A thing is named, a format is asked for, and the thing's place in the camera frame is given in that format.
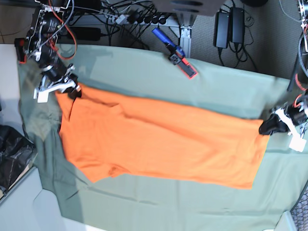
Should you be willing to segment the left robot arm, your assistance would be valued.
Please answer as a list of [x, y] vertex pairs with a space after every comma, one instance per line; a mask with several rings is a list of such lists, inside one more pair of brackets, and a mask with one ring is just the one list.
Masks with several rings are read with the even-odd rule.
[[287, 91], [291, 92], [293, 86], [297, 85], [302, 93], [292, 103], [285, 103], [281, 107], [272, 108], [269, 118], [259, 127], [259, 134], [272, 135], [286, 132], [291, 136], [289, 148], [303, 152], [307, 143], [304, 135], [308, 131], [308, 88], [304, 87], [299, 81], [297, 67], [300, 66], [305, 76], [308, 75], [308, 67], [303, 61], [303, 55], [308, 53], [308, 2], [298, 0], [297, 6], [302, 34], [298, 41], [297, 57]]

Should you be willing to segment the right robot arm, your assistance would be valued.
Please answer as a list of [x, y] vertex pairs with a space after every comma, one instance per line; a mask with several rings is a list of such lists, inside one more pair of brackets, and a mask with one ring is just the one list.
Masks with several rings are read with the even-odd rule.
[[81, 88], [77, 76], [73, 74], [75, 66], [65, 65], [64, 61], [74, 55], [61, 55], [56, 46], [58, 38], [67, 32], [76, 42], [68, 23], [73, 17], [73, 0], [38, 0], [30, 30], [23, 46], [25, 57], [35, 61], [41, 71], [41, 81], [34, 89], [33, 98], [38, 103], [46, 103], [49, 94], [58, 91], [67, 93], [71, 99], [81, 97]]

